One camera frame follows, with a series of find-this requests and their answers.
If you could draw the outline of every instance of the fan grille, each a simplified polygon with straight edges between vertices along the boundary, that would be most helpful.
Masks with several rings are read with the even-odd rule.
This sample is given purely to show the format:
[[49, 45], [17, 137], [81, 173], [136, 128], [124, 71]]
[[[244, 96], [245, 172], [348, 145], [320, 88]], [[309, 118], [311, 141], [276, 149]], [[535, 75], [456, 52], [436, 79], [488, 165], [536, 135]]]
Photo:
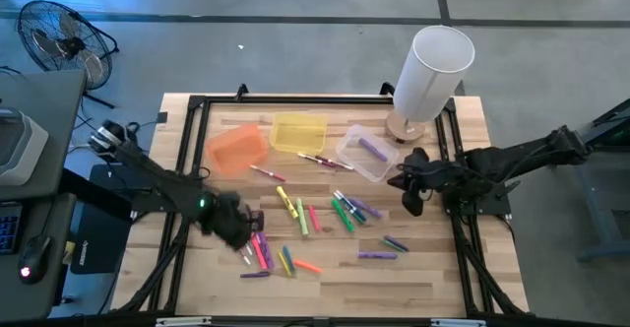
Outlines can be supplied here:
[[44, 71], [86, 69], [86, 63], [77, 55], [70, 59], [64, 55], [52, 56], [41, 50], [32, 38], [32, 32], [40, 30], [49, 39], [56, 41], [67, 39], [67, 35], [63, 33], [59, 24], [59, 16], [62, 14], [69, 14], [76, 21], [72, 26], [74, 36], [79, 38], [84, 43], [86, 50], [96, 55], [101, 62], [102, 76], [94, 79], [88, 78], [86, 83], [87, 89], [97, 89], [104, 85], [111, 75], [109, 49], [100, 33], [74, 10], [55, 2], [29, 2], [22, 8], [18, 19], [18, 33], [22, 44], [35, 63]]

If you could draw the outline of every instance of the purple marker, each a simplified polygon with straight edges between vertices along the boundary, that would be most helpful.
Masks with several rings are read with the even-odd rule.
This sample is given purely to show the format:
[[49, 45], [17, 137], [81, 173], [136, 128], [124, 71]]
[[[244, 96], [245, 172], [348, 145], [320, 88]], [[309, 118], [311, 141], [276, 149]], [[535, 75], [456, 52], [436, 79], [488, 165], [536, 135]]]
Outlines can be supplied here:
[[358, 252], [359, 258], [396, 259], [398, 254], [391, 252]]
[[258, 272], [258, 273], [241, 274], [240, 277], [241, 278], [264, 278], [264, 277], [269, 277], [270, 275], [272, 274], [269, 272]]
[[371, 152], [372, 155], [376, 156], [382, 162], [386, 162], [387, 161], [387, 156], [383, 155], [382, 152], [378, 151], [374, 147], [374, 145], [372, 145], [369, 142], [367, 142], [367, 140], [365, 140], [363, 138], [360, 138], [360, 139], [358, 139], [358, 144], [361, 145], [362, 147], [364, 147], [365, 150]]
[[264, 232], [258, 232], [257, 237], [260, 239], [260, 250], [263, 253], [263, 257], [267, 262], [267, 268], [274, 269], [274, 259], [272, 259], [272, 252], [269, 249], [269, 243]]
[[383, 238], [385, 238], [385, 240], [389, 241], [390, 243], [399, 246], [403, 251], [405, 252], [409, 252], [410, 250], [402, 243], [396, 241], [393, 237], [391, 237], [390, 235], [386, 234], [385, 236], [383, 236]]
[[356, 199], [356, 198], [348, 198], [348, 200], [350, 201], [350, 203], [352, 203], [355, 207], [361, 209], [361, 210], [365, 210], [366, 212], [372, 214], [373, 216], [377, 217], [377, 218], [382, 218], [383, 214], [381, 214], [381, 212], [379, 212], [376, 209], [371, 208], [369, 205], [363, 203], [362, 201]]

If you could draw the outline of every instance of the electric fan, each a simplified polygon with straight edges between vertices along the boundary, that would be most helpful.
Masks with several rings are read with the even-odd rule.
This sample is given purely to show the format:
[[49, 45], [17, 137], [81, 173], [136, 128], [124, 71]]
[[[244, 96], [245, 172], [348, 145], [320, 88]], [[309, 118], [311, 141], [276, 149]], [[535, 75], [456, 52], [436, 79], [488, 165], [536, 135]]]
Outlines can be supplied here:
[[[111, 54], [118, 51], [116, 40], [62, 4], [27, 3], [20, 11], [18, 33], [24, 48], [44, 71], [85, 70], [88, 90], [102, 87], [111, 75]], [[113, 50], [101, 35], [114, 43]]]

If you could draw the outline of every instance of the lamp shade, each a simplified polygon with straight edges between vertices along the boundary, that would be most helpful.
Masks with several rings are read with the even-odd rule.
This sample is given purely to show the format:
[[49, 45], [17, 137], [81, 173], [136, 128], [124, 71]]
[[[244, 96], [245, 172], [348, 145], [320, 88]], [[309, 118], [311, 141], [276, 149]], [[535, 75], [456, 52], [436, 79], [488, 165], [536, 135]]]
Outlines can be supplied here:
[[444, 26], [418, 32], [396, 84], [396, 112], [410, 121], [435, 119], [473, 60], [473, 42], [464, 33]]

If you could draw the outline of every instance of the computer mouse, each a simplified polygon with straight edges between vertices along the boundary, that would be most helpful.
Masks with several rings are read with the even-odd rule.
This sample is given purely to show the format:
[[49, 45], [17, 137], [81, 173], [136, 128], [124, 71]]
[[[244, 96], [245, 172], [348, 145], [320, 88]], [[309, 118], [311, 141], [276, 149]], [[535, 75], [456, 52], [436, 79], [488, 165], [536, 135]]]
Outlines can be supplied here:
[[52, 237], [39, 234], [27, 242], [18, 263], [18, 275], [24, 284], [35, 284], [43, 278], [48, 269], [48, 252]]

